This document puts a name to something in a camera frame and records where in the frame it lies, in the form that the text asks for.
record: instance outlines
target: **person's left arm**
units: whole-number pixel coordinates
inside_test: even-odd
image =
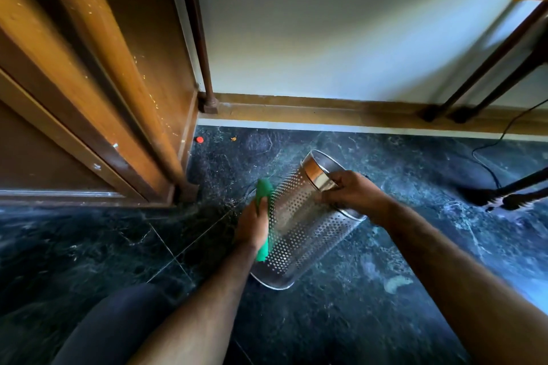
[[[128,365],[222,364],[243,288],[268,236],[267,199],[240,216],[233,251],[202,287],[166,319]]]

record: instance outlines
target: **dark marble floor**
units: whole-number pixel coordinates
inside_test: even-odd
[[[548,207],[486,213],[457,186],[492,187],[479,139],[198,127],[195,204],[0,209],[0,363],[46,364],[101,298],[146,281],[182,299],[229,251],[257,178],[277,184],[310,149],[369,175],[548,312]],[[479,155],[501,183],[548,164],[548,144]],[[468,356],[387,233],[367,221],[290,289],[250,278],[227,363],[462,363]]]

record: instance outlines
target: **forearm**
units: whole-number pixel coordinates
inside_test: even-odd
[[[221,364],[256,255],[253,246],[237,245],[218,271],[154,331],[128,364]]]
[[[413,210],[392,202],[377,219],[465,348],[490,363],[539,363],[548,317]]]

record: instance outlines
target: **perforated hole pattern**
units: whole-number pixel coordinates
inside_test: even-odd
[[[291,285],[360,223],[316,202],[317,194],[302,168],[273,192],[267,269],[252,271],[257,279],[274,288]]]

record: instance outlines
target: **hand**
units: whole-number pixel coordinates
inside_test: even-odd
[[[243,209],[238,219],[235,241],[250,244],[258,252],[269,236],[269,202],[266,197],[261,199],[257,214],[255,200]]]
[[[388,208],[395,201],[364,175],[353,171],[332,172],[329,177],[339,187],[324,191],[322,202],[350,208],[381,223]]]

